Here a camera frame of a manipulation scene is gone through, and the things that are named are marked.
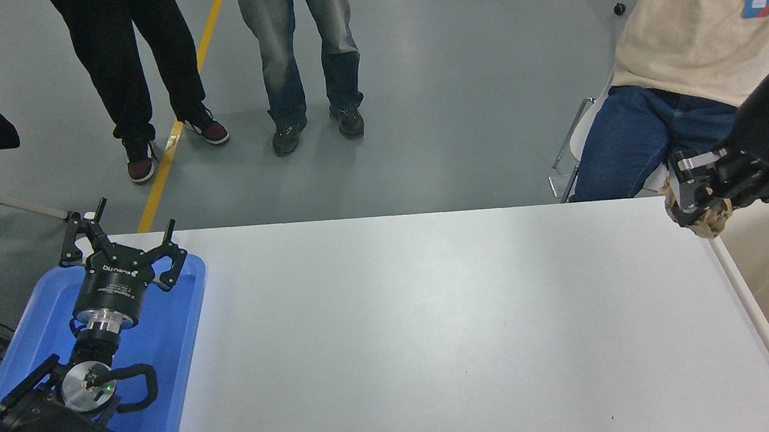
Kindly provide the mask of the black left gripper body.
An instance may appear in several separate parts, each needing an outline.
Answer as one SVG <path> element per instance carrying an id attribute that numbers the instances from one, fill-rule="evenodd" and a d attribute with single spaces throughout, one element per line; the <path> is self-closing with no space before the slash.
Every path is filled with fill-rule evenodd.
<path id="1" fill-rule="evenodd" d="M 142 249 L 111 244 L 95 251 L 74 305 L 74 319 L 88 321 L 96 311 L 109 310 L 126 319 L 139 318 L 148 284 L 154 277 L 152 258 Z"/>

